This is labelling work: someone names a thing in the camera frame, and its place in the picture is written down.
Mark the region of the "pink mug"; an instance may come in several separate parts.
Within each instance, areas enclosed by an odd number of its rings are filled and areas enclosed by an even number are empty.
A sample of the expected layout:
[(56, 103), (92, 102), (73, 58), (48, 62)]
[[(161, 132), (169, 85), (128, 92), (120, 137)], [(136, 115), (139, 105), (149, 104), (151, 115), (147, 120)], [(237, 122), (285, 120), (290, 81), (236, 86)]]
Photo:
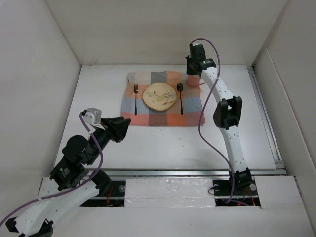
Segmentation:
[(205, 82), (201, 82), (202, 79), (199, 75), (187, 75), (187, 85), (189, 87), (198, 87), (204, 85)]

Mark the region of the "black spoon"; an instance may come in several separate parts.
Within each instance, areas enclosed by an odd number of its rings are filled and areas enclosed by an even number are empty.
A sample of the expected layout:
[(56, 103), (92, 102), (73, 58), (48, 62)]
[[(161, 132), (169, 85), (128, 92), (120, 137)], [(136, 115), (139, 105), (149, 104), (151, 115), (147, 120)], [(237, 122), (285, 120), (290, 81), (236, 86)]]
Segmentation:
[(183, 115), (184, 111), (183, 111), (183, 104), (182, 104), (182, 91), (183, 91), (183, 84), (182, 83), (177, 84), (177, 91), (179, 92), (179, 95), (180, 95), (181, 114)]

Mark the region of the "black fork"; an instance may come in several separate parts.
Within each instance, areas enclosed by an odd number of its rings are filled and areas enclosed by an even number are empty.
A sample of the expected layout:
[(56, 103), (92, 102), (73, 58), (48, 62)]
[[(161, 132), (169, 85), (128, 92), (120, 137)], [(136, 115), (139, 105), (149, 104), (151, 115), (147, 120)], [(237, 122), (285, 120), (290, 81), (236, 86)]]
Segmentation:
[(134, 114), (137, 115), (137, 94), (138, 94), (139, 88), (138, 84), (134, 84), (134, 94), (135, 94), (135, 108), (134, 108)]

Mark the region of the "beige bird pattern plate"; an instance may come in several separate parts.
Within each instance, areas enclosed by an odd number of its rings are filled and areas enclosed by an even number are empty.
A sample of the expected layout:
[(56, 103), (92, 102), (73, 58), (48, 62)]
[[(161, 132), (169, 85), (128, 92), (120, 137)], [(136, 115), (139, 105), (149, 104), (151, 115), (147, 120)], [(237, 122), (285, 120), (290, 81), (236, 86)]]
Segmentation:
[(167, 83), (153, 83), (143, 92), (144, 103), (152, 110), (167, 111), (177, 100), (177, 92)]

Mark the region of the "checkered orange blue cloth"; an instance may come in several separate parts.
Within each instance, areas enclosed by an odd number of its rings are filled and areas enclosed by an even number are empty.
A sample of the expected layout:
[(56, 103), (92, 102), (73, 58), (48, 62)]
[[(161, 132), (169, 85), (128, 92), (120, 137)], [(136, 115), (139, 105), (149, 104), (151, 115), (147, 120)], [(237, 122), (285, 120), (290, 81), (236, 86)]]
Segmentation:
[(195, 127), (201, 115), (200, 77), (185, 72), (137, 71), (127, 75), (121, 115), (133, 126)]

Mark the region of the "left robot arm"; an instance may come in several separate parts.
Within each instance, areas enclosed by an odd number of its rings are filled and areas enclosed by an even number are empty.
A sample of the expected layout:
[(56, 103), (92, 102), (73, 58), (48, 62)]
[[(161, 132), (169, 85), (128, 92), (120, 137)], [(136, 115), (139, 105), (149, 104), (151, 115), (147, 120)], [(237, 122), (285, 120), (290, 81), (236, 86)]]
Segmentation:
[(21, 237), (50, 237), (55, 225), (83, 203), (97, 195), (111, 191), (111, 178), (101, 169), (104, 161), (102, 150), (109, 141), (121, 142), (131, 119), (124, 117), (87, 120), (88, 114), (79, 115), (90, 137), (71, 137), (63, 157), (53, 168), (44, 187), (32, 200), (8, 214), (2, 221), (10, 232)]

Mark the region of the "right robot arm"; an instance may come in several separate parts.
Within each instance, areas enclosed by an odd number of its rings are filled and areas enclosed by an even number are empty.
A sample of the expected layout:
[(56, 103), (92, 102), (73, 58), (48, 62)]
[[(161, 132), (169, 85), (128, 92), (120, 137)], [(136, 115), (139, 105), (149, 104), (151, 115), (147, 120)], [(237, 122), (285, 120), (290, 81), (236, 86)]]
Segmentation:
[(220, 64), (213, 59), (207, 59), (202, 44), (192, 42), (189, 45), (190, 55), (187, 60), (187, 74), (198, 75), (210, 88), (210, 95), (214, 95), (217, 107), (213, 114), (213, 121), (220, 129), (225, 141), (229, 165), (228, 188), (231, 194), (238, 195), (252, 183), (248, 165), (243, 156), (239, 138), (238, 126), (241, 119), (242, 98), (234, 96), (220, 78)]

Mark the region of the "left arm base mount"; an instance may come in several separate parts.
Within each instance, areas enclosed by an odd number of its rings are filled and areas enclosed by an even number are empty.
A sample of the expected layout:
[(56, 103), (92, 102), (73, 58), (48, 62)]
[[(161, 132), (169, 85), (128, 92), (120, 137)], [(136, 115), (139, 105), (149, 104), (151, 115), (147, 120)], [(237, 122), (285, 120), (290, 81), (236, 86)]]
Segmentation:
[(92, 181), (96, 183), (99, 194), (81, 207), (124, 207), (126, 181), (113, 181), (106, 173), (97, 174)]

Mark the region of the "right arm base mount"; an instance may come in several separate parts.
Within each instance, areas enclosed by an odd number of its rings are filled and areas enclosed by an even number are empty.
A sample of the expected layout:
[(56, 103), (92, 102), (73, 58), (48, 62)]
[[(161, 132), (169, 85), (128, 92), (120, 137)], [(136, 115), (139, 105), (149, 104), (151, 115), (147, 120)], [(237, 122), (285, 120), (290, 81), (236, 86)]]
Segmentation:
[(236, 179), (233, 193), (232, 187), (231, 179), (212, 181), (208, 193), (214, 197), (216, 207), (261, 206), (254, 177), (244, 185), (241, 185), (241, 180)]

